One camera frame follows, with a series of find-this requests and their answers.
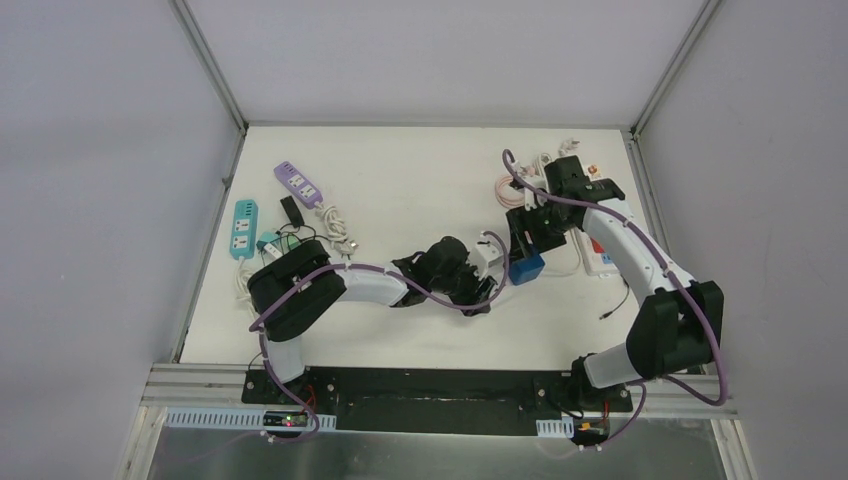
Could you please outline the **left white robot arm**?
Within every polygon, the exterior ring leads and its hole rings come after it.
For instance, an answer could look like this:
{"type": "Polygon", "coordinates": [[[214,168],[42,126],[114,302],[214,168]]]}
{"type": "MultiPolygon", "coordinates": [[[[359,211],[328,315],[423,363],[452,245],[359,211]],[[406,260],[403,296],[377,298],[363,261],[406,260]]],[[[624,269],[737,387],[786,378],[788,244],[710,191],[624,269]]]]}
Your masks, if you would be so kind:
{"type": "Polygon", "coordinates": [[[471,247],[445,236],[425,251],[386,265],[335,260],[318,240],[282,254],[243,282],[256,318],[266,389],[281,404],[305,390],[302,337],[341,302],[410,308],[432,300],[471,317],[490,311],[505,286],[491,272],[509,267],[508,248],[486,231],[471,247]]]}

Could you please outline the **dark blue cube adapter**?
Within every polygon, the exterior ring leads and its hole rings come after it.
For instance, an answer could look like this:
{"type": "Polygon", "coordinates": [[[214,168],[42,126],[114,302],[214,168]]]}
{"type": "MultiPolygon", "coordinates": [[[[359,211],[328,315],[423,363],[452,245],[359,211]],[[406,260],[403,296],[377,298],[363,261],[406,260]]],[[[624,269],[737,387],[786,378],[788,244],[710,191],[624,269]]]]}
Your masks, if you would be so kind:
{"type": "Polygon", "coordinates": [[[526,258],[510,261],[507,274],[510,282],[519,286],[537,279],[544,268],[544,259],[538,252],[534,252],[526,258]]]}

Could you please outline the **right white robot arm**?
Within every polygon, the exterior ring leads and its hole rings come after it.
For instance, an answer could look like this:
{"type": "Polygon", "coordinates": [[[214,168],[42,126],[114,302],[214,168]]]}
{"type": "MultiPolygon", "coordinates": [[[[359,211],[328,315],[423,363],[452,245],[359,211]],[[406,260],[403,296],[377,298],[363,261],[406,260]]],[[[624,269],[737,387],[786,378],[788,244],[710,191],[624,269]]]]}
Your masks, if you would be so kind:
{"type": "Polygon", "coordinates": [[[713,281],[698,281],[636,222],[626,196],[610,179],[593,180],[576,156],[559,158],[542,176],[527,175],[510,150],[502,162],[523,206],[508,210],[508,277],[514,285],[536,278],[542,253],[563,245],[577,228],[611,257],[639,305],[626,338],[572,364],[569,400],[595,408],[608,388],[667,377],[708,363],[723,368],[720,336],[724,295],[713,281]]]}

